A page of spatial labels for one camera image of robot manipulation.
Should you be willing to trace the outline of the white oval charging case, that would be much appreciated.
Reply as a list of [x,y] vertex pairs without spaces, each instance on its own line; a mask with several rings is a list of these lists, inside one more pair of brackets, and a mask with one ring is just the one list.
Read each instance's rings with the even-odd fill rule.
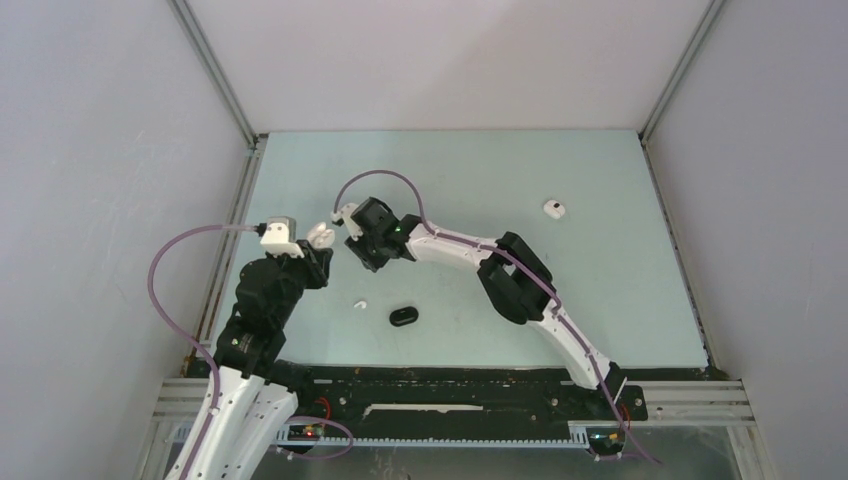
[[335,237],[335,230],[325,222],[320,222],[309,230],[306,241],[315,250],[325,250],[332,247]]

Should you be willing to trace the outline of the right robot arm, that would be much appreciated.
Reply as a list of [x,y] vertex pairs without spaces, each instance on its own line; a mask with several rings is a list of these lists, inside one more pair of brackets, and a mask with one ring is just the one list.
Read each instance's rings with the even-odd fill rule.
[[332,222],[347,229],[346,246],[372,272],[395,259],[473,271],[499,315],[534,328],[563,357],[571,381],[583,389],[588,414],[626,421],[620,405],[627,376],[571,319],[552,273],[519,235],[475,237],[437,227],[423,214],[398,218],[374,197],[336,207]]

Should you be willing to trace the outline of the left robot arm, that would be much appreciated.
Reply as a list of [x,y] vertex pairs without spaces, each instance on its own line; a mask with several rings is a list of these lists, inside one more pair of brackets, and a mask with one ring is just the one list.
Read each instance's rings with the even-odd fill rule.
[[295,306],[329,282],[332,249],[296,244],[300,257],[267,254],[241,269],[201,409],[168,478],[248,479],[282,424],[314,408],[311,384],[272,380]]

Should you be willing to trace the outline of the black oval charging case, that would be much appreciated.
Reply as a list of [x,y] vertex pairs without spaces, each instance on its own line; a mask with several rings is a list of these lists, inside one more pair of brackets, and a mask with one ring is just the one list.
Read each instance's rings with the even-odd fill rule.
[[419,319],[419,311],[414,306],[406,306],[395,309],[389,314],[389,323],[393,327],[404,327],[415,323]]

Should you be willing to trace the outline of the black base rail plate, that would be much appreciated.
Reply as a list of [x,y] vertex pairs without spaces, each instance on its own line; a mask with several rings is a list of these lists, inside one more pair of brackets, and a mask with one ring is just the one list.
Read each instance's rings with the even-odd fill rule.
[[[625,423],[649,418],[651,383],[702,385],[723,374],[704,369],[624,369]],[[282,427],[283,444],[565,443],[578,425],[617,428],[599,397],[562,368],[308,367],[279,362],[272,380],[290,387],[305,425]]]

